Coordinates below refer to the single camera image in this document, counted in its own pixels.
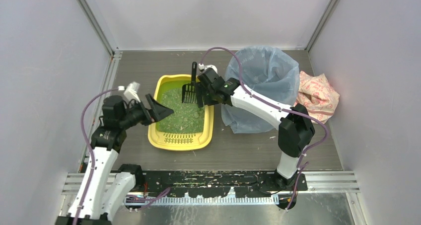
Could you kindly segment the black litter scoop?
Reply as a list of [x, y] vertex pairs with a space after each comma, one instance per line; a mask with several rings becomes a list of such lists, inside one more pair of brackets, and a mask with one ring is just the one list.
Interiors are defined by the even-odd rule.
[[182, 86], [182, 103], [197, 103], [195, 88], [197, 66], [197, 62], [192, 62], [190, 82]]

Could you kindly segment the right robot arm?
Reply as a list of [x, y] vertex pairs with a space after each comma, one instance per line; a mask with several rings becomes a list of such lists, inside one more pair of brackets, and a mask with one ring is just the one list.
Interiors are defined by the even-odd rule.
[[281, 158], [275, 171], [275, 183], [282, 189], [293, 187], [298, 178], [300, 156], [315, 134], [307, 109], [301, 104], [290, 106], [271, 100], [242, 86], [235, 78], [224, 80], [213, 65], [200, 64], [198, 68], [203, 104], [243, 109], [277, 129]]

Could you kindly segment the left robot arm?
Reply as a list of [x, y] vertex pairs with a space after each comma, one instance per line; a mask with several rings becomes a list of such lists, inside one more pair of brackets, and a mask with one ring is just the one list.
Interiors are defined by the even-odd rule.
[[127, 129], [137, 124], [148, 126], [174, 112], [149, 94], [146, 99], [149, 108], [135, 99], [126, 102], [119, 95], [104, 99], [102, 123], [88, 140], [89, 162], [81, 186], [67, 214], [57, 217], [57, 225], [110, 225], [129, 192], [144, 185], [141, 166], [123, 164], [112, 185], [106, 187]]

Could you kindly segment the yellow litter box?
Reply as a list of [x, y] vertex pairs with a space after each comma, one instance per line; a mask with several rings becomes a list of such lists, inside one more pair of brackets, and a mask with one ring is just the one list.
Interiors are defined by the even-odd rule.
[[[182, 88], [190, 82], [190, 75], [163, 75], [158, 80], [153, 98], [160, 101], [161, 95], [173, 88]], [[148, 127], [147, 137], [156, 148], [173, 151], [199, 150], [206, 147], [212, 140], [214, 125], [214, 107], [204, 106], [204, 128], [200, 133], [176, 134], [164, 133], [158, 130], [157, 124]]]

